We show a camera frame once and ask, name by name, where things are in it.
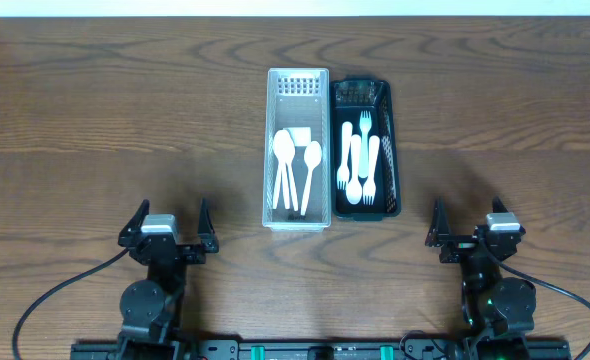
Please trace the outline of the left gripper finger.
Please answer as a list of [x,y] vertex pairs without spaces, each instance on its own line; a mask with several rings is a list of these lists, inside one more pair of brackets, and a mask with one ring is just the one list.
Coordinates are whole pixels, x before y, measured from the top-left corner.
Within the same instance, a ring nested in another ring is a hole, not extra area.
[[202,199],[200,204],[198,236],[203,245],[216,244],[215,230],[210,219],[208,204],[205,199]]
[[141,226],[149,214],[150,202],[144,199],[135,214],[119,232],[120,238],[131,238],[141,231]]

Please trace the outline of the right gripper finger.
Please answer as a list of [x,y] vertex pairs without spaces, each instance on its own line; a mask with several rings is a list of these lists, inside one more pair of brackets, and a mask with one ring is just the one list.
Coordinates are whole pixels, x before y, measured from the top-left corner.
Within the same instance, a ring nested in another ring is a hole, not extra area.
[[437,198],[433,206],[431,224],[426,235],[426,245],[444,245],[450,237],[450,227],[442,198]]
[[[495,212],[511,212],[509,211],[506,206],[504,205],[504,203],[501,201],[501,199],[499,197],[494,197],[492,200],[492,212],[491,213],[495,213]],[[521,225],[521,229],[518,232],[525,232],[525,228]]]

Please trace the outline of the white plastic fork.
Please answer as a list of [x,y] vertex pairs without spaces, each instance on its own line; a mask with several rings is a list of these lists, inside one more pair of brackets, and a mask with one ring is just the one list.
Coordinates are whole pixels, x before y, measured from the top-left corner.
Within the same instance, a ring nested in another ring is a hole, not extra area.
[[372,205],[376,194],[376,184],[374,180],[376,164],[380,148],[380,138],[373,135],[369,138],[368,149],[368,176],[363,186],[363,203],[365,205]]
[[359,129],[361,132],[361,152],[358,176],[366,178],[368,176],[368,135],[372,127],[371,113],[364,110],[360,113]]
[[349,181],[350,170],[348,167],[348,159],[352,135],[352,123],[349,121],[344,122],[341,126],[341,159],[337,171],[337,188],[339,190],[344,190]]

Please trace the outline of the white plastic spoon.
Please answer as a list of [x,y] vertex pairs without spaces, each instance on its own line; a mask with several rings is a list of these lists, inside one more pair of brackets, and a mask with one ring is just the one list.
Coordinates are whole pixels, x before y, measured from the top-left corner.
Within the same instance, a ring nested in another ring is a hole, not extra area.
[[281,171],[281,186],[282,186],[282,194],[283,194],[283,201],[284,201],[284,208],[290,209],[291,200],[290,200],[290,189],[289,189],[289,182],[288,182],[288,173],[287,173],[287,166],[286,163],[282,163],[280,165]]
[[304,216],[306,214],[309,198],[310,198],[310,190],[311,190],[311,183],[312,183],[312,176],[314,169],[320,164],[322,154],[321,154],[321,145],[317,141],[311,141],[310,144],[306,147],[304,152],[304,161],[307,166],[307,177],[303,191],[302,197],[302,204],[300,209],[300,214]]
[[278,168],[275,178],[275,185],[273,189],[273,205],[272,208],[278,207],[280,194],[282,194],[282,182],[281,182],[281,169],[282,163],[292,162],[295,156],[294,142],[290,136],[290,133],[285,130],[279,130],[275,133],[273,138],[273,153],[278,160]]
[[287,169],[287,173],[288,173],[288,183],[289,183],[289,191],[290,191],[292,207],[293,207],[294,211],[299,211],[299,201],[298,201],[298,197],[297,197],[297,188],[296,188],[294,173],[293,173],[293,169],[292,169],[292,162],[286,163],[286,169]]
[[359,181],[359,167],[361,157],[361,136],[354,134],[350,139],[351,169],[350,180],[346,186],[346,197],[351,205],[356,205],[362,197],[362,187]]

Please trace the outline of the black plastic basket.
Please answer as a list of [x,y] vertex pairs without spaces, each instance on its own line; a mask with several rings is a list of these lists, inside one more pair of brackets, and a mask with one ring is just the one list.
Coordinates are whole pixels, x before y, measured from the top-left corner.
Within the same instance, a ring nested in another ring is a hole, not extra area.
[[[398,175],[397,149],[391,89],[388,82],[374,78],[345,78],[330,83],[332,204],[336,216],[354,221],[380,221],[401,211],[401,190]],[[338,170],[344,150],[344,123],[352,124],[360,134],[360,116],[371,116],[368,135],[380,139],[380,149],[374,168],[375,194],[372,203],[351,204],[339,187]]]

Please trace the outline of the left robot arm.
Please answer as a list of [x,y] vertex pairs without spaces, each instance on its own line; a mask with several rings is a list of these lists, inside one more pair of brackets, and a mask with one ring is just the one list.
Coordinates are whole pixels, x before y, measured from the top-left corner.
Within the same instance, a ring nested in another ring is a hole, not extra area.
[[186,270],[206,262],[219,251],[208,205],[200,205],[198,238],[182,244],[172,214],[150,214],[143,200],[119,233],[118,245],[147,267],[147,277],[129,285],[120,299],[123,317],[118,335],[117,359],[192,359],[194,342],[180,330],[187,287]]

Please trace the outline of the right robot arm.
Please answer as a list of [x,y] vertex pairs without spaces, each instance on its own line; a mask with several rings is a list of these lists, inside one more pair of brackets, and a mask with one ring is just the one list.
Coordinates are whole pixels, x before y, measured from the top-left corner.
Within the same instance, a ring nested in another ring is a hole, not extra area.
[[445,205],[437,199],[425,245],[440,250],[439,261],[460,266],[461,300],[469,333],[443,348],[446,359],[528,359],[525,333],[534,329],[534,285],[504,277],[502,262],[517,252],[525,229],[499,198],[486,222],[471,235],[451,232]]

